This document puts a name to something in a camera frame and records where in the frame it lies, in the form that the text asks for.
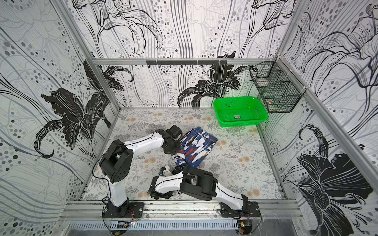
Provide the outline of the blue patterned long pants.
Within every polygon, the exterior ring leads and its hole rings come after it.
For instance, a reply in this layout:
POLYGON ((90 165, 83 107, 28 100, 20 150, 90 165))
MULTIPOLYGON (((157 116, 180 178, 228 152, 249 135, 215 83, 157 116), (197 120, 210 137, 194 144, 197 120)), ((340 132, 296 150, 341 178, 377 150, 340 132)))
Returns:
POLYGON ((172 155, 178 167, 197 168, 210 153, 218 139, 201 127, 193 128, 180 141, 180 150, 172 155))

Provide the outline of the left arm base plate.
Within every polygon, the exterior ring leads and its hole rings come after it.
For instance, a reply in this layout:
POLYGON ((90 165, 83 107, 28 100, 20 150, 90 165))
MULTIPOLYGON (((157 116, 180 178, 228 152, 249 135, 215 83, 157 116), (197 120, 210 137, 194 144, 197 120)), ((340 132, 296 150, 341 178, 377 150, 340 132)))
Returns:
POLYGON ((143 202, 124 203, 114 206, 111 202, 105 205, 102 216, 106 219, 141 218, 144 210, 143 202))

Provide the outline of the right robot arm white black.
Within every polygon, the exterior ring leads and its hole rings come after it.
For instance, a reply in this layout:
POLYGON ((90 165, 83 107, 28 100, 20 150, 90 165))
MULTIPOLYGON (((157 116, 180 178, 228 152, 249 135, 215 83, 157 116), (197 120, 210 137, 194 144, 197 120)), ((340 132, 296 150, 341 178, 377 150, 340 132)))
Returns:
POLYGON ((247 196, 227 189, 212 173, 191 166, 186 166, 181 172, 176 170, 169 176, 153 177, 148 190, 148 194, 155 200, 169 199, 174 192, 202 201, 220 202, 223 217, 251 217, 256 209, 247 196))

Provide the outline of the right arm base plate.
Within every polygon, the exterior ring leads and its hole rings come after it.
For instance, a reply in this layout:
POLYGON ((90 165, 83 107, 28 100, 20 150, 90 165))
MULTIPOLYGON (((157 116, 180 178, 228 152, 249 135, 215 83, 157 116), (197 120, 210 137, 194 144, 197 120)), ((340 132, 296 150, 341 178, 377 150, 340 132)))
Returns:
POLYGON ((223 218, 251 218, 261 217, 260 210, 256 202, 248 202, 246 206, 242 206, 241 209, 231 209, 228 205, 220 203, 220 213, 223 218))

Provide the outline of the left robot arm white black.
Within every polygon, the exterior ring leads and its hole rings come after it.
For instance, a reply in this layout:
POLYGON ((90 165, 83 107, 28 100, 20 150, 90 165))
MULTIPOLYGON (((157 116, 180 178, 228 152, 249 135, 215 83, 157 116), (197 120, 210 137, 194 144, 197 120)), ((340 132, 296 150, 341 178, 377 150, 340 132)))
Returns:
POLYGON ((155 148, 163 148, 165 154, 175 154, 181 148, 182 130, 173 125, 170 129, 158 129, 151 135, 137 140, 122 142, 114 140, 99 161, 99 167, 108 183, 109 195, 103 201, 106 213, 113 217, 135 215, 135 207, 129 206, 125 180, 134 157, 155 148))

